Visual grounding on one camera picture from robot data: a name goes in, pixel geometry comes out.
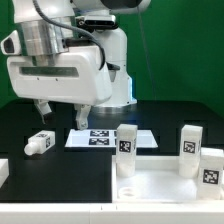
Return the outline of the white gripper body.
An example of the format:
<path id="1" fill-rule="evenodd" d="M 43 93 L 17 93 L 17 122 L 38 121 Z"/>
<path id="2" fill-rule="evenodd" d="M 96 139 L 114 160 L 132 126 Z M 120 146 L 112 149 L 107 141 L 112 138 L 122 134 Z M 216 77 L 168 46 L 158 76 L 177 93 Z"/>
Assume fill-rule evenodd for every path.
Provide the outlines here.
<path id="1" fill-rule="evenodd" d="M 70 47 L 55 57 L 53 66 L 34 66 L 30 56 L 21 56 L 17 31 L 1 41 L 1 51 L 8 55 L 7 69 L 18 97 L 98 105 L 112 96 L 112 84 L 106 65 L 101 65 L 96 45 Z"/>

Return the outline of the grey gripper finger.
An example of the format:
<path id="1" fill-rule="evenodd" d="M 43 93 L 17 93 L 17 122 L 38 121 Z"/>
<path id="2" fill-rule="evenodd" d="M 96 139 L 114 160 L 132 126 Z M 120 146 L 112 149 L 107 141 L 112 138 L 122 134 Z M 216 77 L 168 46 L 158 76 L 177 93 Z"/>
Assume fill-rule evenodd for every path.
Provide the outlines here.
<path id="1" fill-rule="evenodd" d="M 41 116 L 42 122 L 47 124 L 52 117 L 52 110 L 50 108 L 49 102 L 46 100 L 35 99 L 34 105 Z"/>
<path id="2" fill-rule="evenodd" d="M 76 125 L 78 130 L 85 130 L 88 128 L 88 115 L 91 110 L 90 105 L 75 104 L 74 109 L 76 111 Z"/>

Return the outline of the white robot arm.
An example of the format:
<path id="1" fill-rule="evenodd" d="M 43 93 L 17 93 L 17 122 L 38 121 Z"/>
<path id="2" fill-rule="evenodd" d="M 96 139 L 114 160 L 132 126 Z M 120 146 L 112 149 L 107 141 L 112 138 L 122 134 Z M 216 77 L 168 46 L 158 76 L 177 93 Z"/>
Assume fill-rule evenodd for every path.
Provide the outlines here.
<path id="1" fill-rule="evenodd" d="M 140 13 L 151 0 L 12 0 L 14 23 L 1 41 L 17 96 L 32 99 L 41 116 L 49 103 L 70 103 L 77 128 L 95 107 L 136 103 L 126 71 L 127 37 L 115 15 Z"/>

